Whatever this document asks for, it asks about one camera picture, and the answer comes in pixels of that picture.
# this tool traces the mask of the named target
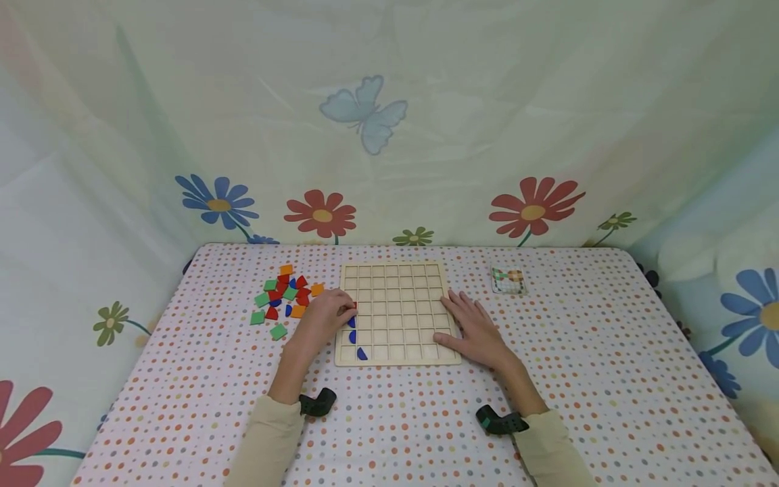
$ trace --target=red flower print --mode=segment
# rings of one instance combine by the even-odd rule
[[[52,421],[41,426],[19,441],[11,444],[27,429],[44,410],[51,399],[51,389],[38,387],[22,400],[7,422],[3,422],[5,410],[11,400],[13,383],[0,381],[0,479],[3,485],[14,487],[34,487],[44,476],[40,465],[14,465],[14,462],[31,457],[45,450],[57,440],[62,432],[62,423]]]
[[[576,191],[578,185],[579,183],[575,181],[565,181],[555,188],[554,178],[543,178],[537,187],[536,178],[525,178],[520,182],[520,190],[525,200],[522,201],[511,195],[497,196],[492,200],[492,205],[512,211],[496,211],[490,214],[489,219],[508,221],[509,223],[498,228],[498,233],[510,232],[510,238],[520,237],[527,227],[530,227],[530,231],[522,241],[524,243],[531,234],[543,235],[549,231],[549,225],[545,220],[560,221],[573,214],[574,209],[571,206],[585,193],[582,192],[568,199],[563,198]]]
[[[354,219],[356,211],[354,206],[338,207],[344,201],[344,196],[339,192],[327,196],[327,201],[325,201],[325,195],[318,189],[307,191],[303,197],[308,205],[296,199],[290,199],[287,201],[287,208],[296,214],[284,215],[286,221],[303,221],[298,225],[298,230],[316,230],[316,234],[321,238],[330,238],[336,235],[336,243],[338,243],[338,237],[346,235],[346,230],[357,227],[349,221]]]

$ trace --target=blue butterfly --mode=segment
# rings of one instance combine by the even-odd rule
[[[328,96],[327,101],[319,106],[322,115],[334,122],[357,122],[352,127],[357,127],[362,146],[372,156],[381,152],[382,147],[390,142],[392,127],[406,118],[408,108],[405,100],[398,100],[379,110],[376,98],[383,85],[384,76],[365,77],[354,94],[349,90],[338,90],[338,93]]]

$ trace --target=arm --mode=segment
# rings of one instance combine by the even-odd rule
[[[495,324],[478,301],[465,293],[449,291],[441,302],[462,327],[463,338],[436,333],[433,339],[470,360],[495,370],[509,402],[530,429],[514,434],[528,473],[538,487],[590,487],[595,485],[568,430],[556,411],[550,411],[536,390],[522,361],[503,343]]]
[[[284,346],[268,394],[257,400],[225,487],[278,487],[303,430],[298,396],[308,367],[356,314],[354,303],[340,289],[325,291],[311,302]]]

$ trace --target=table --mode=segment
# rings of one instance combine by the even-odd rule
[[[73,485],[222,485],[254,400],[286,339],[249,326],[253,298],[293,263],[336,287],[342,263],[438,260],[481,299],[570,430],[596,481],[774,485],[746,427],[632,258],[617,249],[209,244],[198,252],[79,468]],[[496,295],[493,260],[521,266],[529,295]],[[290,332],[296,319],[286,319]],[[499,384],[467,360],[336,367],[326,348],[305,393],[338,401],[310,418],[285,485],[531,485],[508,436],[487,436]]]

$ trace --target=hand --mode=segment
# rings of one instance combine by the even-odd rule
[[[479,301],[472,301],[464,292],[457,295],[450,289],[449,297],[442,297],[441,303],[460,324],[463,337],[460,339],[446,333],[435,333],[433,340],[436,343],[493,369],[517,360],[503,343],[498,328]]]
[[[357,309],[348,294],[340,289],[328,289],[308,305],[285,348],[296,350],[301,358],[313,360],[336,332],[356,315]]]

